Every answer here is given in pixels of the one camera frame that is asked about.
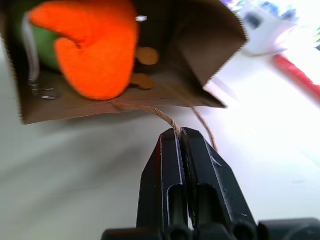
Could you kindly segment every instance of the twine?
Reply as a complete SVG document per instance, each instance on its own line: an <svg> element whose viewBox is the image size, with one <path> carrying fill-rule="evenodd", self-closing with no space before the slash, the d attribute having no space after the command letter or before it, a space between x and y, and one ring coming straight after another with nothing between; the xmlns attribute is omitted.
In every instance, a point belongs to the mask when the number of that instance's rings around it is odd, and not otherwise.
<svg viewBox="0 0 320 240"><path fill-rule="evenodd" d="M196 110L196 108L192 105L192 103L186 99L184 96L182 96L182 94L178 93L177 91L173 90L172 88L169 88L165 85L161 85L162 87L164 87L165 89L171 91L172 93L174 93L176 96L179 96L179 98L188 106L192 109L193 113L195 114L195 116L197 117L197 119L201 122L201 124L204 126L206 132L209 135L210 141L211 141L211 145L213 147L213 149L218 152L218 148L217 148L217 144L216 144L216 140L214 137L214 134L212 133L211 129L209 128L209 125L207 124L207 122L205 121L205 119L201 116L201 114L198 112L198 110ZM179 125L171 118L169 117L167 114L165 114L164 112L160 111L159 109L152 107L152 106L146 106L146 105L141 105L141 104L130 104L130 103L123 103L123 102L118 102L118 101L112 101L111 102L115 107L120 108L120 109L126 109L126 110L142 110L145 111L147 113L151 113L153 115L158 116L159 118L163 119L164 121L166 121L169 125L171 125L171 127L173 128L173 130L175 131L175 133L177 134L179 140L181 140L181 133L182 133L182 129L179 127Z"/></svg>

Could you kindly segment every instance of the red object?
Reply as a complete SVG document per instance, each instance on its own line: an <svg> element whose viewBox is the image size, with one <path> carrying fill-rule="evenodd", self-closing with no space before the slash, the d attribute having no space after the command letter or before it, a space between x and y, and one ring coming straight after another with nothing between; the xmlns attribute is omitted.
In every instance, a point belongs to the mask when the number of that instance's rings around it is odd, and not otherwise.
<svg viewBox="0 0 320 240"><path fill-rule="evenodd" d="M285 56L277 54L273 57L272 61L281 71L286 73L290 78L296 80L308 91L316 95L318 100L320 100L320 86L314 84L314 82L302 70L297 68Z"/></svg>
<svg viewBox="0 0 320 240"><path fill-rule="evenodd" d="M139 35L131 0L47 1L30 16L61 34L54 45L59 65L82 96L109 100L127 88Z"/></svg>

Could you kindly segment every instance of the green object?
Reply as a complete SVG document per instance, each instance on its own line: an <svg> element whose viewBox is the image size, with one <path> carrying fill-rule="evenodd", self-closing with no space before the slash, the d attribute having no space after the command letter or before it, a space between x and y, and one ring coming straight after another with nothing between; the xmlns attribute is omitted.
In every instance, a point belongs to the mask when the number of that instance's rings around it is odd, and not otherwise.
<svg viewBox="0 0 320 240"><path fill-rule="evenodd" d="M22 20L24 14L42 2L44 2L44 0L20 0L15 2L10 9L9 27L15 41L22 47L24 46L22 35ZM34 25L32 25L32 32L40 63L60 72L56 51L54 49L55 40L59 38L59 35Z"/></svg>

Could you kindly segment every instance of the brown paper bag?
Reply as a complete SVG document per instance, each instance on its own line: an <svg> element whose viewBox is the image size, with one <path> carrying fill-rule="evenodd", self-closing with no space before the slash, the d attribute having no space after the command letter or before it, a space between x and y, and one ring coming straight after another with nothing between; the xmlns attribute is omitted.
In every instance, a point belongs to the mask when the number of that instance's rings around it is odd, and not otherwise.
<svg viewBox="0 0 320 240"><path fill-rule="evenodd" d="M146 73L155 81L151 90L129 87L118 102L147 106L184 106L180 97L160 85L174 88L194 106L222 108L224 105L202 87L245 43L241 23L219 0L132 0L137 12L147 16L140 22L139 46L155 48L160 62L154 66L137 64L136 73ZM94 101L76 93L56 72L41 69L41 88L54 88L55 100L33 96L28 86L26 53L8 34L8 12L14 0L2 0L0 33L7 50L12 80L16 83L24 124L78 118L104 113L120 113L110 101Z"/></svg>

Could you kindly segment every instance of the table surface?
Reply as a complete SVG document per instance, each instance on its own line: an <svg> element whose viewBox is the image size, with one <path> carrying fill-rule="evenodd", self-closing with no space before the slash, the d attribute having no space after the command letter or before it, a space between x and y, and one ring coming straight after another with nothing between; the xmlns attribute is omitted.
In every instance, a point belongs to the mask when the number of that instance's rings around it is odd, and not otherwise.
<svg viewBox="0 0 320 240"><path fill-rule="evenodd" d="M136 111L24 126L0 50L0 239L98 240L135 226L141 173L167 123ZM320 219L318 106L267 58L238 53L217 77L236 100L199 110L255 219ZM190 109L160 109L208 139Z"/></svg>

